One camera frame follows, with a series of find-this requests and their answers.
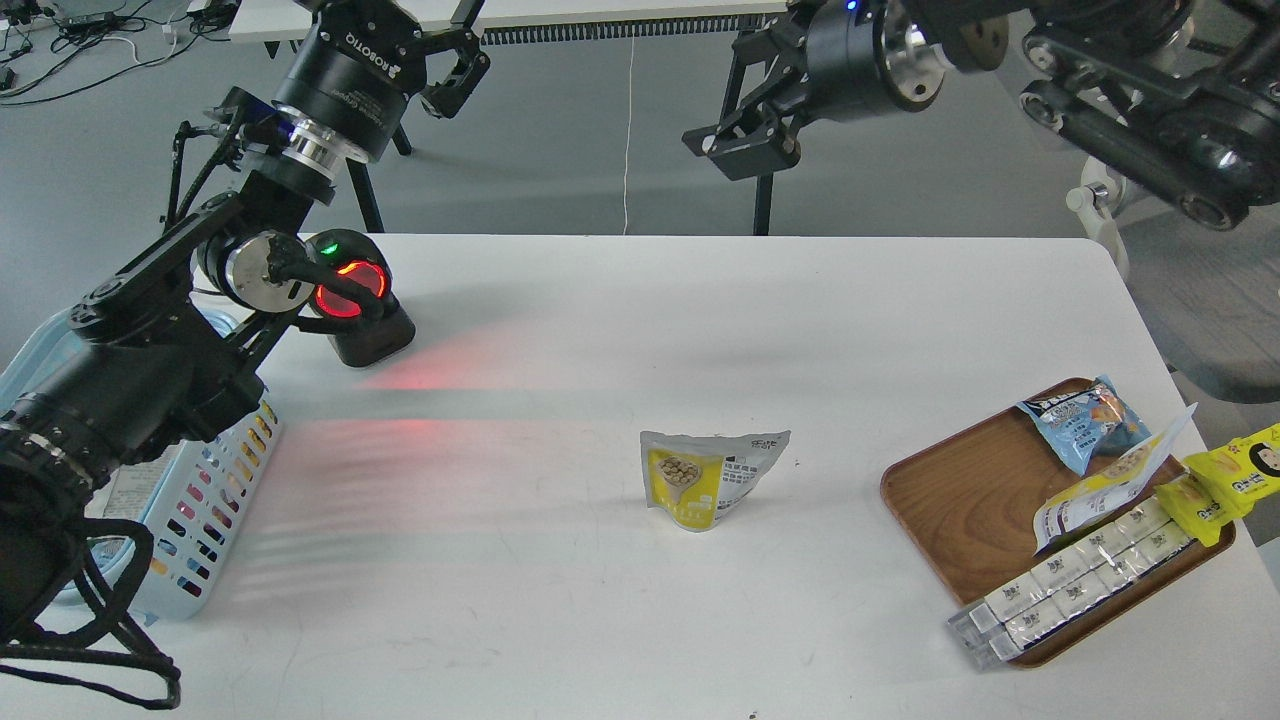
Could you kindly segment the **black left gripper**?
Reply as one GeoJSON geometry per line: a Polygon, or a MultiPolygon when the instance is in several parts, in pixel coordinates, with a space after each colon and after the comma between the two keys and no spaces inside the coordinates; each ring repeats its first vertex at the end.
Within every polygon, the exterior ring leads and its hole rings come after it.
{"type": "Polygon", "coordinates": [[[456,54],[449,73],[420,94],[428,114],[442,119],[457,117],[490,67],[474,28],[484,1],[460,1],[449,27],[434,31],[419,29],[396,1],[296,5],[314,24],[273,104],[335,131],[370,161],[381,158],[408,96],[422,87],[422,58],[456,54]]]}

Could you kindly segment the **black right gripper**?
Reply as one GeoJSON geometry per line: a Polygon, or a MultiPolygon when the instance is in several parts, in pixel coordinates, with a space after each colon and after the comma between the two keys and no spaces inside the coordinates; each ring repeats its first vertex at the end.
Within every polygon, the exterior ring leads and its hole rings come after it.
{"type": "Polygon", "coordinates": [[[782,53],[735,54],[719,118],[682,133],[690,152],[731,181],[796,167],[801,149],[790,118],[923,111],[947,73],[902,1],[787,1],[762,37],[782,53]]]}

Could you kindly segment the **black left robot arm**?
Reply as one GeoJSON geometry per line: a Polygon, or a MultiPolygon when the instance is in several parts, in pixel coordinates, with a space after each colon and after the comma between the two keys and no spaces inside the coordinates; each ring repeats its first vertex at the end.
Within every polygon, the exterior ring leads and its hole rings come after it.
{"type": "Polygon", "coordinates": [[[210,111],[219,143],[164,232],[69,313],[82,342],[70,361],[3,414],[3,671],[78,679],[36,661],[157,675],[145,700],[84,688],[147,710],[180,702],[180,673],[129,615],[156,532],[90,518],[123,466],[182,441],[212,441],[259,409],[259,368],[291,328],[328,334],[340,360],[366,366],[416,328],[376,245],[356,231],[311,240],[300,227],[329,204],[339,165],[402,145],[412,97],[452,118],[489,68],[462,1],[425,29],[394,1],[307,1],[311,29],[273,101],[233,88],[210,111]]]}

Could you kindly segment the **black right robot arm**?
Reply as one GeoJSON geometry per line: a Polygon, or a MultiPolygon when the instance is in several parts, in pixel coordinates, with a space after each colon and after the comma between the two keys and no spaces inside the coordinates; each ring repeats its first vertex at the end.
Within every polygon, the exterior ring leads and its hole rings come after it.
{"type": "Polygon", "coordinates": [[[1158,55],[1190,26],[1189,1],[790,1],[733,41],[719,119],[689,150],[732,181],[794,168],[797,132],[927,109],[948,69],[1001,65],[1007,18],[1039,72],[1020,94],[1037,124],[1216,231],[1277,202],[1277,4],[1234,1],[1251,31],[1208,44],[1188,76],[1158,55]]]}

